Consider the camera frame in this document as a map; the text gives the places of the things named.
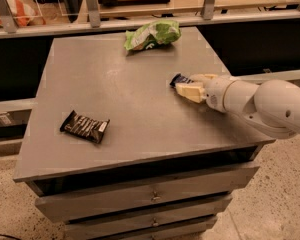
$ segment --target green chip bag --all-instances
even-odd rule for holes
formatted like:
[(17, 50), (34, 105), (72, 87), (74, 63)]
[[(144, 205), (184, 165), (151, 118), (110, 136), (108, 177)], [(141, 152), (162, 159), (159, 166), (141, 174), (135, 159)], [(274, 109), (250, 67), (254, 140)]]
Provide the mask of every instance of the green chip bag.
[(148, 23), (135, 32), (126, 31), (124, 47), (129, 50), (147, 50), (177, 41), (181, 36), (179, 23), (174, 20), (158, 20)]

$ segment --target gray tabletop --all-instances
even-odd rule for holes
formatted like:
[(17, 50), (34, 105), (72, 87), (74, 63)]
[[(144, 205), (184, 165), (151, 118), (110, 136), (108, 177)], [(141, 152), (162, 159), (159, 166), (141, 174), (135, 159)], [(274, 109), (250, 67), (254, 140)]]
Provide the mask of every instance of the gray tabletop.
[[(178, 96), (182, 73), (229, 74), (196, 28), (160, 49), (126, 52), (124, 33), (57, 38), (39, 86), (14, 180), (31, 181), (271, 141), (235, 116)], [(101, 144), (59, 128), (75, 110), (110, 119)]]

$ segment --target floor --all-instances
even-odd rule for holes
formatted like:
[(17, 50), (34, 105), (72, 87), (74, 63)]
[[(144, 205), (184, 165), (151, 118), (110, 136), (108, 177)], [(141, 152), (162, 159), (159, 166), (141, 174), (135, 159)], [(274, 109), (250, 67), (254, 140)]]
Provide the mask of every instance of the floor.
[[(18, 149), (0, 147), (0, 234), (70, 240), (63, 224), (51, 223), (34, 208), (31, 190), (12, 181)], [(256, 161), (259, 171), (245, 189), (233, 192), (214, 228), (178, 240), (300, 240), (300, 135), (265, 146)]]

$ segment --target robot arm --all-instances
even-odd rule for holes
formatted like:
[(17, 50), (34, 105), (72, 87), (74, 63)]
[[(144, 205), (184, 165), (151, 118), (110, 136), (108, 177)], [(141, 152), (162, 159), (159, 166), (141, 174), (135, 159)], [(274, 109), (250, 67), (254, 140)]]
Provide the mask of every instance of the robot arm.
[(261, 85), (249, 83), (229, 76), (191, 76), (193, 83), (176, 84), (179, 94), (186, 95), (200, 86), (199, 100), (222, 113), (233, 113), (247, 124), (277, 139), (300, 134), (300, 88), (282, 80), (270, 80)]

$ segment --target drawer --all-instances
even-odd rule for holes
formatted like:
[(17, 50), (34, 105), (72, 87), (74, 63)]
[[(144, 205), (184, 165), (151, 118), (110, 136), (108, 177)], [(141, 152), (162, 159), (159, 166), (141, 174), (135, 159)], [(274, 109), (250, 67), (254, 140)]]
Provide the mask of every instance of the drawer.
[(156, 228), (135, 230), (132, 232), (116, 234), (112, 236), (90, 238), (98, 240), (161, 240), (170, 237), (187, 235), (195, 232), (204, 232), (214, 226), (216, 216), (205, 216), (187, 221), (171, 223)]
[(223, 212), (231, 195), (200, 197), (144, 210), (103, 216), (66, 226), (73, 239), (91, 239)]
[(41, 197), (36, 207), (52, 222), (150, 206), (243, 188), (256, 162), (214, 167)]

